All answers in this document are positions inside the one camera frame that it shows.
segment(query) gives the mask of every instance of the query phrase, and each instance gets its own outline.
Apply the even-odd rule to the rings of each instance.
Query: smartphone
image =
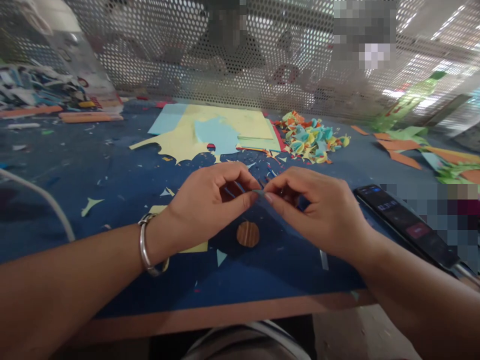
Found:
[[[430,226],[381,187],[368,185],[355,189],[353,193],[425,260],[448,271],[459,264],[460,258]]]

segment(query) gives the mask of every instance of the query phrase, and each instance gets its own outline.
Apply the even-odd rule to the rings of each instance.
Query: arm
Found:
[[[259,189],[248,168],[228,162],[194,172],[146,226],[150,261],[201,244],[247,210]],[[227,187],[239,195],[228,201]],[[143,271],[137,224],[0,265],[0,358],[47,358]]]
[[[279,196],[285,188],[311,202],[305,212],[292,206],[295,197]],[[478,358],[480,294],[373,230],[346,182],[292,167],[264,190],[299,233],[358,270],[424,359]]]

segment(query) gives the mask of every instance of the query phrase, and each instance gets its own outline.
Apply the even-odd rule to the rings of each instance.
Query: forearm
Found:
[[[149,226],[158,263],[172,250]],[[129,225],[1,265],[0,357],[46,358],[60,347],[144,271],[139,235]]]
[[[354,266],[392,322],[424,357],[451,357],[458,350],[473,356],[480,294],[379,233],[373,236],[374,259]]]

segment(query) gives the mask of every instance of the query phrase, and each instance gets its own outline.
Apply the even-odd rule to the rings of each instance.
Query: bracelet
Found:
[[[161,273],[160,271],[157,270],[155,266],[153,266],[150,263],[149,256],[147,254],[147,248],[145,246],[145,228],[147,227],[147,224],[150,222],[152,218],[154,218],[157,214],[153,213],[147,213],[143,215],[143,217],[140,219],[138,222],[138,225],[140,225],[140,255],[141,255],[141,261],[143,262],[143,266],[145,267],[146,271],[153,276],[154,278],[159,276]],[[169,262],[170,258],[167,258],[163,262],[163,267],[162,267],[162,273],[167,270],[169,267]]]

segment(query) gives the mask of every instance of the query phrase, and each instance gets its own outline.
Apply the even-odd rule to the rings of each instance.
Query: wooden disc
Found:
[[[259,227],[254,222],[242,222],[236,230],[236,239],[240,245],[253,248],[260,240]]]

